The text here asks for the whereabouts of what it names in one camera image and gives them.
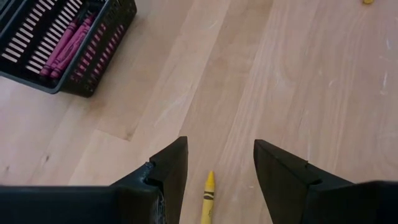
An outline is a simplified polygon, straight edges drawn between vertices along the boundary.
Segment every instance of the magenta crayon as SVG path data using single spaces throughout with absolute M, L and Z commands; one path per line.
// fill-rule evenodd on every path
M 51 67 L 51 64 L 54 63 L 54 60 L 57 58 L 57 56 L 60 54 L 60 52 L 63 50 L 63 48 L 68 44 L 69 40 L 72 38 L 74 35 L 75 31 L 77 28 L 77 19 L 73 20 L 66 31 L 63 33 L 60 41 L 58 42 L 57 46 L 55 46 L 53 52 L 51 53 L 49 59 L 46 61 L 44 67 L 40 71 L 40 75 L 43 77 L 47 77 L 50 75 L 51 71 L 53 68 Z
M 68 67 L 69 63 L 72 61 L 72 58 L 75 56 L 77 50 L 79 49 L 81 43 L 85 39 L 93 21 L 94 15 L 91 15 L 90 17 L 85 19 L 82 25 L 76 31 L 75 35 L 73 35 L 73 37 L 70 39 L 69 43 L 57 56 L 57 59 L 53 63 L 56 66 L 54 66 L 54 70 L 50 74 L 51 78 L 58 79 L 62 76 L 63 71 Z

